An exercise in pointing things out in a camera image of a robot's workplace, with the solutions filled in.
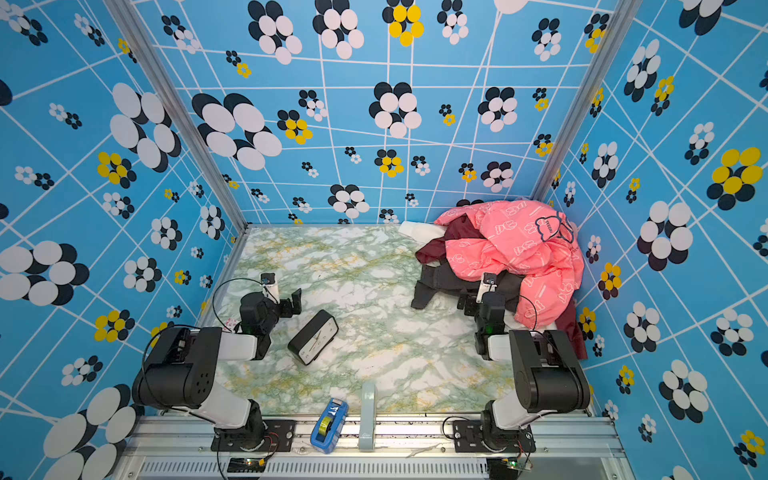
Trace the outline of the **dark grey cloth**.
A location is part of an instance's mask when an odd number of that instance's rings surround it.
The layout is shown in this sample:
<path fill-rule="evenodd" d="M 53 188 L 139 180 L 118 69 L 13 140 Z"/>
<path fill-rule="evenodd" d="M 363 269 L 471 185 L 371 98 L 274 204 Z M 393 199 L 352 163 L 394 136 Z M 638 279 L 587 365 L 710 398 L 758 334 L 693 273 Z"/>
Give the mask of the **dark grey cloth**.
<path fill-rule="evenodd" d="M 512 313 L 517 310 L 523 280 L 523 276 L 508 271 L 503 271 L 497 275 L 496 292 L 503 296 L 505 309 Z M 474 298 L 477 303 L 480 303 L 480 284 L 480 281 L 460 279 L 448 263 L 437 267 L 423 265 L 421 276 L 414 288 L 411 307 L 416 310 L 425 309 L 437 293 L 444 293 L 457 298 L 467 294 L 469 298 Z"/>

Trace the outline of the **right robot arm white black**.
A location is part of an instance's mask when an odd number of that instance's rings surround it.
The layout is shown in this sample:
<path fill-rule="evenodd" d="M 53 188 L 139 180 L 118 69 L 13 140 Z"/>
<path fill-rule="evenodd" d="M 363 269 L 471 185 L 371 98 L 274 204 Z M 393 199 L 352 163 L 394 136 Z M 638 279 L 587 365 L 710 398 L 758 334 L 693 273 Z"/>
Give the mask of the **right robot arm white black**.
<path fill-rule="evenodd" d="M 476 352 L 512 369 L 513 391 L 489 401 L 481 412 L 483 440 L 491 448 L 530 438 L 530 425 L 538 419 L 589 406 L 589 385 L 565 332 L 506 330 L 506 300 L 496 291 L 484 292 L 480 300 L 463 292 L 458 308 L 474 317 Z"/>

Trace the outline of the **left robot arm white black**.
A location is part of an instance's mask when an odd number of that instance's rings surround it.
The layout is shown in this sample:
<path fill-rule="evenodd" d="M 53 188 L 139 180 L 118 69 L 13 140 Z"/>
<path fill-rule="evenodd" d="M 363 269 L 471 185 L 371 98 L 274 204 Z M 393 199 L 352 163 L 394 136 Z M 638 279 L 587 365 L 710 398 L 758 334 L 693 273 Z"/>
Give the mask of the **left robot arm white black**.
<path fill-rule="evenodd" d="M 260 406 L 232 393 L 215 380 L 219 363 L 260 361 L 271 346 L 277 322 L 302 312 L 302 291 L 274 301 L 252 292 L 240 302 L 239 329 L 168 327 L 154 336 L 155 344 L 142 361 L 133 386 L 133 400 L 158 410 L 186 411 L 215 428 L 260 443 L 268 437 Z"/>

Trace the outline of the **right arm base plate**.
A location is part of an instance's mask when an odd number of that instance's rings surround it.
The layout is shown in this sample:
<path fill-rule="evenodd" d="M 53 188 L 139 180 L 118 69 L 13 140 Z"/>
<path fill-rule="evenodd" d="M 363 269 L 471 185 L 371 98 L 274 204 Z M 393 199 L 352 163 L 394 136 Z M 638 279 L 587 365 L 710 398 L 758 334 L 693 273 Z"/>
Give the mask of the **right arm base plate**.
<path fill-rule="evenodd" d="M 533 433 L 529 427 L 502 430 L 490 422 L 459 418 L 451 421 L 449 436 L 458 453 L 525 455 L 536 451 Z"/>

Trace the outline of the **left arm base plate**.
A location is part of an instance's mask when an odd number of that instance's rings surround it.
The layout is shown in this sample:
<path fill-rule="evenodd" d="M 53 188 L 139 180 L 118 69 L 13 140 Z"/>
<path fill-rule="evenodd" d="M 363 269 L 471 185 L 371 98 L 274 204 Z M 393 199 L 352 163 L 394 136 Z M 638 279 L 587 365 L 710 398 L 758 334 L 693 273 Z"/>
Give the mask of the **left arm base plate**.
<path fill-rule="evenodd" d="M 210 450 L 229 453 L 278 453 L 292 448 L 297 422 L 278 418 L 238 429 L 214 429 Z"/>

